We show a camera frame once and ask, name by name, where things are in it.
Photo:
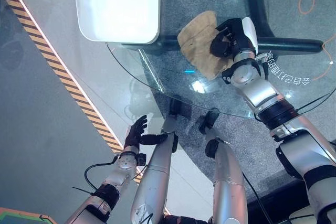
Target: wire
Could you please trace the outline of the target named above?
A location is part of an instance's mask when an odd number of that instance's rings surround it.
[[[81,188],[78,188],[78,187],[74,187],[72,186],[73,189],[77,189],[77,190],[80,190],[80,191],[83,191],[84,193],[88,193],[88,194],[91,194],[89,191],[86,191],[84,189],[81,189]]]
[[[147,167],[147,165],[145,165],[145,166],[142,168],[141,172],[139,172],[138,174],[136,174],[132,179],[135,179],[136,177],[138,177],[138,176],[143,172],[143,170],[145,170],[146,167]]]
[[[91,183],[91,181],[88,179],[88,171],[89,171],[90,169],[94,168],[94,167],[97,167],[97,166],[113,165],[113,164],[117,161],[118,156],[119,156],[119,155],[114,156],[112,162],[110,162],[110,163],[95,164],[95,165],[91,165],[91,166],[89,166],[88,168],[86,168],[86,170],[85,170],[85,172],[84,172],[84,178],[85,178],[85,181],[89,184],[89,186],[92,187],[92,189],[97,190],[97,187],[95,187],[94,184]]]
[[[313,101],[307,103],[306,105],[304,105],[304,106],[298,108],[297,111],[302,110],[303,108],[305,108],[305,107],[311,105],[311,104],[314,103],[314,102],[317,102],[318,100],[320,100],[320,99],[322,99],[323,97],[326,97],[326,96],[328,96],[328,95],[330,95],[330,93],[325,94],[325,95],[323,95],[323,96],[321,96],[321,97],[318,97],[317,99],[315,99],[315,100],[313,100]]]
[[[152,217],[153,214],[148,215],[146,218],[143,219],[143,221],[140,222],[140,224],[143,224],[147,219],[148,219],[147,224],[149,224],[149,221],[151,220]]]
[[[261,202],[261,200],[260,200],[260,198],[259,198],[257,192],[254,190],[254,187],[252,186],[252,184],[251,184],[250,181],[247,179],[247,177],[245,176],[244,173],[243,173],[243,176],[244,176],[246,182],[248,183],[248,185],[251,187],[251,189],[252,189],[252,191],[254,192],[255,196],[257,197],[257,202],[258,202],[258,204],[259,204],[261,210],[263,211],[263,213],[264,213],[264,215],[265,215],[265,217],[266,217],[268,223],[269,223],[269,224],[273,224],[273,222],[272,222],[270,216],[268,215],[266,209],[264,208],[264,205],[262,204],[262,202]]]
[[[332,94],[334,94],[334,92],[335,92],[335,90],[336,90],[336,88],[322,101],[322,102],[320,102],[319,104],[317,104],[315,107],[312,107],[310,110],[307,110],[307,111],[305,111],[305,112],[303,112],[302,114],[305,114],[305,113],[307,113],[307,112],[309,112],[309,111],[312,111],[313,109],[315,109],[315,108],[317,108],[318,106],[320,106],[322,103],[324,103],[329,97],[331,97],[331,95]]]
[[[311,3],[311,6],[310,6],[309,10],[308,10],[308,11],[303,11],[303,10],[302,10],[302,7],[301,7],[301,3],[302,3],[302,0],[299,0],[298,8],[299,8],[299,12],[300,12],[302,15],[309,14],[309,13],[314,9],[314,7],[315,7],[315,0],[312,0],[312,3]],[[335,38],[336,38],[336,34],[334,34],[331,38],[329,38],[327,41],[325,41],[325,42],[323,43],[323,45],[322,45],[322,49],[323,49],[323,51],[325,52],[325,54],[326,54],[326,55],[328,56],[328,58],[329,58],[329,64],[328,64],[328,67],[327,67],[326,71],[325,71],[323,74],[321,74],[320,76],[315,77],[314,79],[312,79],[313,81],[316,81],[316,80],[322,78],[322,77],[325,76],[325,75],[328,73],[328,71],[330,70],[331,65],[333,64],[333,60],[332,60],[332,57],[331,57],[330,53],[326,50],[325,45],[326,45],[327,43],[329,43],[330,41],[334,40]]]
[[[258,122],[262,122],[262,120],[260,120],[260,119],[257,117],[256,113],[254,113],[254,119],[257,120]]]
[[[292,221],[292,220],[296,220],[296,219],[300,219],[300,218],[305,218],[305,217],[311,217],[311,216],[314,216],[314,215],[302,215],[302,216],[297,216],[297,217],[289,218],[288,220]]]

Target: yellow and black caution stripe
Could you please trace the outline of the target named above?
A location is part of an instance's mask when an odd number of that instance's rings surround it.
[[[23,28],[29,34],[36,47],[41,52],[42,56],[46,59],[47,63],[53,69],[54,73],[58,76],[59,80],[64,84],[64,87],[69,91],[76,103],[80,106],[84,114],[88,117],[94,127],[97,129],[101,137],[106,141],[107,145],[113,152],[122,152],[123,145],[114,137],[111,129],[103,117],[99,114],[93,103],[84,93],[83,89],[73,78],[70,71],[67,69],[61,58],[57,55],[56,51],[38,27],[34,18],[31,16],[29,10],[22,0],[6,0],[8,5],[16,14],[18,20],[23,25]],[[140,183],[142,175],[139,174],[134,178],[134,181]]]

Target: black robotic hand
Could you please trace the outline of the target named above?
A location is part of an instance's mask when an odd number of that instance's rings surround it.
[[[139,145],[155,145],[160,144],[167,138],[167,134],[160,135],[141,135],[145,132],[145,128],[147,128],[147,116],[143,115],[140,117],[132,126],[130,133],[126,137],[125,147],[127,146],[135,146],[139,149]]]

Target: orange cable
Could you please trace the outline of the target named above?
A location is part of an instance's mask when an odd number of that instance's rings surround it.
[[[298,3],[298,9],[299,9],[299,12],[300,12],[301,14],[303,14],[303,15],[306,15],[306,14],[310,13],[310,12],[314,9],[314,7],[315,7],[315,0],[312,0],[312,4],[311,4],[311,6],[310,6],[310,9],[309,9],[308,11],[304,12],[304,11],[302,10],[302,8],[301,8],[301,2],[302,2],[302,0],[299,0],[299,3]],[[336,38],[336,34],[334,34],[331,38],[329,38],[327,41],[325,41],[325,42],[323,43],[323,45],[322,45],[322,49],[323,49],[323,51],[325,52],[325,54],[328,56],[328,58],[329,58],[329,60],[330,60],[330,61],[329,61],[329,66],[328,66],[327,70],[326,70],[322,75],[320,75],[320,76],[318,76],[318,77],[312,79],[313,81],[316,81],[316,80],[322,78],[322,77],[325,76],[325,75],[328,73],[328,71],[330,70],[331,65],[333,64],[333,60],[332,60],[332,57],[331,57],[330,53],[326,50],[325,45],[326,45],[327,43],[329,43],[330,41],[334,40],[335,38]]]

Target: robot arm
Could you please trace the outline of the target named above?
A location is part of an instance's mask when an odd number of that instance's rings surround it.
[[[119,198],[134,178],[137,165],[145,165],[145,154],[139,154],[139,145],[159,144],[167,138],[166,134],[143,135],[146,116],[139,118],[131,127],[125,140],[123,152],[113,165],[111,175],[101,186],[73,213],[66,223],[106,223]]]
[[[255,61],[257,36],[249,18],[230,19],[219,26],[218,36],[228,35],[229,53],[234,64],[222,73],[226,83],[233,84],[253,112],[270,129],[270,135],[281,142],[277,156],[286,171],[306,183],[308,199],[318,223],[336,223],[336,152],[326,138],[299,115],[294,107],[267,80],[260,77]],[[218,57],[227,50],[212,48]]]

